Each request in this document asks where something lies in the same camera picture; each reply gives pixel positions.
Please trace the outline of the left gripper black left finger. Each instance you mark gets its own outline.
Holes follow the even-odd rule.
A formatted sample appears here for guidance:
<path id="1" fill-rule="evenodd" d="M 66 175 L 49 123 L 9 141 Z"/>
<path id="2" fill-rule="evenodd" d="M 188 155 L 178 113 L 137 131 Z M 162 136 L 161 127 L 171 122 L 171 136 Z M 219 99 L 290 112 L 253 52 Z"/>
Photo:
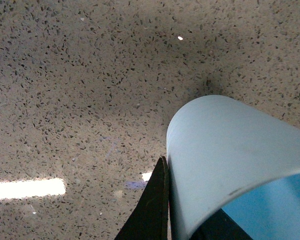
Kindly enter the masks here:
<path id="1" fill-rule="evenodd" d="M 167 160 L 161 156 L 132 214 L 116 240 L 166 240 L 168 238 L 170 177 Z"/>

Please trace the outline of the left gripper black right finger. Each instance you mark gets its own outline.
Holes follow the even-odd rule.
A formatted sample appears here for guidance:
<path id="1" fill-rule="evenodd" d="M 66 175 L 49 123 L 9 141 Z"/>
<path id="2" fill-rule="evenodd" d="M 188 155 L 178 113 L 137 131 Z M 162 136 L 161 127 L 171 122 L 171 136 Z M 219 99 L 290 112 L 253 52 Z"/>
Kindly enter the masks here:
<path id="1" fill-rule="evenodd" d="M 222 209 L 205 220 L 190 240 L 252 240 Z"/>

